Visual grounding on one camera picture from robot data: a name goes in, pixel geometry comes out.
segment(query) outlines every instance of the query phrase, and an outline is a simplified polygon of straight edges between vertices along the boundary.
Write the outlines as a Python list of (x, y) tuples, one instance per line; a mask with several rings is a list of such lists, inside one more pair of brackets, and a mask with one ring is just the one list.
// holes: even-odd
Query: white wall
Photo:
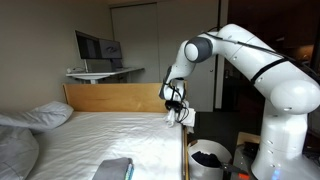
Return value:
[(64, 102), (67, 67), (83, 66), (74, 31), (112, 38), (106, 0), (1, 0), (0, 23), (0, 111)]

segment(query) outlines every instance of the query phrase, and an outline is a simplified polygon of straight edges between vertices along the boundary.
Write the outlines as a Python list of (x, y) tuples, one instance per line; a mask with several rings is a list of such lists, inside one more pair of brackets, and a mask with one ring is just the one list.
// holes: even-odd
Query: wooden headboard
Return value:
[(67, 103), (85, 112), (168, 112), (161, 83), (64, 84)]

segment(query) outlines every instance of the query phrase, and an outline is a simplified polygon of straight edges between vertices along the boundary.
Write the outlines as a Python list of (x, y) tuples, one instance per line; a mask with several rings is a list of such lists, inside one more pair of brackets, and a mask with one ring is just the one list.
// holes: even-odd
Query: mattress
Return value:
[(92, 179), (104, 160), (132, 158), (133, 180), (182, 179), (180, 124), (164, 113), (74, 112), (62, 126), (40, 135), (39, 157), (27, 179)]

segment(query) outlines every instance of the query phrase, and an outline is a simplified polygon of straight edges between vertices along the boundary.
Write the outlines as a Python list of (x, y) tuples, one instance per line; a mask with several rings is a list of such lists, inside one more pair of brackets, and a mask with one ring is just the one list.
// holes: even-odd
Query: white desk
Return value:
[(143, 68), (123, 68), (114, 72), (101, 72), (101, 73), (69, 73), (66, 76), (74, 77), (77, 79), (90, 80), (91, 84), (98, 84), (98, 80), (109, 76), (128, 73), (132, 71), (142, 70)]

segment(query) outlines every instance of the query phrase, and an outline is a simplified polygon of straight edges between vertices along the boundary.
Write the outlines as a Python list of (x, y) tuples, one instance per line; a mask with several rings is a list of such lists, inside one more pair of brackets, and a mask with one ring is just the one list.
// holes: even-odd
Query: pillow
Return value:
[(39, 145), (27, 128), (0, 126), (0, 179), (25, 179), (39, 155)]
[(60, 126), (72, 112), (71, 106), (53, 101), (29, 112), (0, 113), (0, 125), (26, 127), (36, 134)]

